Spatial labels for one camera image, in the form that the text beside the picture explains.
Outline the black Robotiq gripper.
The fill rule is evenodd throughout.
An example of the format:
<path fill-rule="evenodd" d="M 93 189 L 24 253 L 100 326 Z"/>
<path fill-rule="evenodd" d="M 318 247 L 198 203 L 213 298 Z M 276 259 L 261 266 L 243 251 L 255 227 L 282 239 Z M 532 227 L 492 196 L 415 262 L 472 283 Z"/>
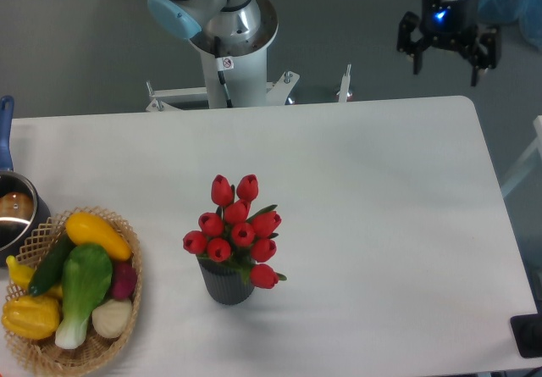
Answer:
<path fill-rule="evenodd" d="M 413 74 L 423 67 L 423 53 L 434 46 L 451 50 L 472 66 L 470 85 L 476 86 L 487 69 L 495 69 L 501 60 L 500 27 L 478 28 L 478 0 L 422 0 L 422 18 L 407 11 L 399 22 L 396 50 L 412 60 Z M 422 33 L 416 41 L 412 33 Z"/>

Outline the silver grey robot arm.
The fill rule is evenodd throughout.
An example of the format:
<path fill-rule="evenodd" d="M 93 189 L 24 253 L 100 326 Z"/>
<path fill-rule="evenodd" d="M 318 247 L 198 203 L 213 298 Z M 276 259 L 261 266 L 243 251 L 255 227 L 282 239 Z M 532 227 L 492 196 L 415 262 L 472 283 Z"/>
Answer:
<path fill-rule="evenodd" d="M 194 41 L 209 36 L 212 43 L 227 42 L 219 31 L 226 16 L 248 11 L 260 14 L 256 0 L 147 0 L 152 17 L 170 34 Z M 398 27 L 396 49 L 413 61 L 413 72 L 423 65 L 429 47 L 459 53 L 473 67 L 471 84 L 481 70 L 493 69 L 501 59 L 501 32 L 478 27 L 478 0 L 422 0 L 422 13 L 407 12 Z"/>

